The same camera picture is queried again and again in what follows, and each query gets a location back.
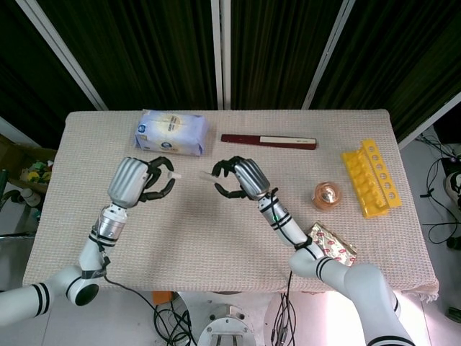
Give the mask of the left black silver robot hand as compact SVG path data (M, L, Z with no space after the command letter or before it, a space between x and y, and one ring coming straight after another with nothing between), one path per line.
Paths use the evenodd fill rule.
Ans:
M125 157L112 178L108 195L113 204L124 209L135 207L139 202L158 200L166 197L173 189L176 179L170 178L166 186L158 192L146 192L160 178L164 165L169 173L174 173L174 166L169 159L160 156L152 161L143 161Z

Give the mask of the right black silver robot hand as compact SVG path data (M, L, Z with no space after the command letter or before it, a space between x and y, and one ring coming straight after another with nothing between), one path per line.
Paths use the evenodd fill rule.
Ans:
M212 176L219 177L221 172L224 177L234 174L241 188L228 191L220 183L215 183L216 190L225 198L248 198L255 201L274 198L276 189L271 189L269 180L253 159L234 156L229 160L221 160L212 168Z

